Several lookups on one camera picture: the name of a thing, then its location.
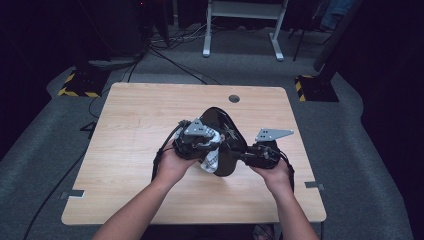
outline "forearm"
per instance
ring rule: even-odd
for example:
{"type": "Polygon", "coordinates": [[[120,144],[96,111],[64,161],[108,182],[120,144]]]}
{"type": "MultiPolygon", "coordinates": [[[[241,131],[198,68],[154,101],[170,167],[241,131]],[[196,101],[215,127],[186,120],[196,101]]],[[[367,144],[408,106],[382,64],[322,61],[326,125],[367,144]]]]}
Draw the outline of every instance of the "forearm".
{"type": "Polygon", "coordinates": [[[93,239],[140,239],[171,187],[153,181],[103,224],[93,239]]]}
{"type": "Polygon", "coordinates": [[[284,239],[318,239],[292,192],[274,194],[284,239]]]}

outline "person's left hand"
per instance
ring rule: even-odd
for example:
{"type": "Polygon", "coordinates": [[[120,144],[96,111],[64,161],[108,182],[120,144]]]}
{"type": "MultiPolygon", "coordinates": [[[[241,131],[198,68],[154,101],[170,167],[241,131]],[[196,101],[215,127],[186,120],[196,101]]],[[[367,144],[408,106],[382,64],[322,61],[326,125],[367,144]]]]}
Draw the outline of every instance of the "person's left hand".
{"type": "Polygon", "coordinates": [[[162,159],[159,163],[158,173],[156,179],[164,181],[170,186],[173,186],[178,181],[180,181],[187,169],[193,165],[198,159],[185,160],[180,158],[172,147],[172,141],[169,141],[162,154],[162,159]]]}

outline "human hand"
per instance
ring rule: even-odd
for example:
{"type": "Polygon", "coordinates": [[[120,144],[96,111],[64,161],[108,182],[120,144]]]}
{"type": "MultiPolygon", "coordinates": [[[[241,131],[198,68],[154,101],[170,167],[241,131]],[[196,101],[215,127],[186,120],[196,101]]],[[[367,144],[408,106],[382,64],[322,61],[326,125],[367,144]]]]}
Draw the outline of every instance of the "human hand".
{"type": "Polygon", "coordinates": [[[265,180],[269,191],[273,194],[293,193],[290,185],[290,173],[286,162],[280,160],[273,169],[262,169],[250,167],[265,180]]]}
{"type": "Polygon", "coordinates": [[[162,181],[171,187],[180,181],[187,169],[198,160],[185,160],[179,157],[172,147],[172,142],[173,140],[169,141],[164,148],[155,178],[155,180],[158,179],[157,181],[162,181]]]}

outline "wooden table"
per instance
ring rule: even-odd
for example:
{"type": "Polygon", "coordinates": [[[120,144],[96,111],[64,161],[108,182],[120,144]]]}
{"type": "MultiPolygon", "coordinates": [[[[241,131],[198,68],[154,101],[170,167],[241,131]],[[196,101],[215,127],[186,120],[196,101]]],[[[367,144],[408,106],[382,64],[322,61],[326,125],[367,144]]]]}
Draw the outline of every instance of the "wooden table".
{"type": "MultiPolygon", "coordinates": [[[[287,94],[278,87],[115,83],[109,93],[62,215],[68,225],[103,224],[149,184],[158,148],[178,122],[194,120],[209,107],[226,111],[248,145],[260,128],[293,129],[278,139],[295,173],[295,195],[311,222],[326,212],[287,94]],[[240,97],[238,103],[230,95],[240,97]]],[[[271,223],[277,209],[263,179],[242,161],[233,174],[217,177],[198,163],[169,192],[154,217],[156,224],[271,223]]]]}

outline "white stand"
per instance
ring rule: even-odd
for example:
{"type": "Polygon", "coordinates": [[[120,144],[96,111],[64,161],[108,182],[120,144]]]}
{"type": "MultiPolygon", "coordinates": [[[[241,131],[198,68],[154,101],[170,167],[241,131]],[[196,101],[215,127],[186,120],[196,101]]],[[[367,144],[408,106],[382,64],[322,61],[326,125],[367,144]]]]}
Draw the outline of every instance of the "white stand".
{"type": "Polygon", "coordinates": [[[221,17],[240,17],[240,18],[259,18],[277,20],[274,33],[270,33],[272,47],[275,57],[278,61],[283,61],[284,56],[281,52],[277,38],[280,32],[281,23],[284,17],[284,5],[282,4],[261,4],[261,3],[243,3],[243,2],[220,2],[209,0],[208,16],[206,23],[206,36],[203,46],[203,56],[210,56],[211,48],[211,22],[212,16],[221,17]]]}

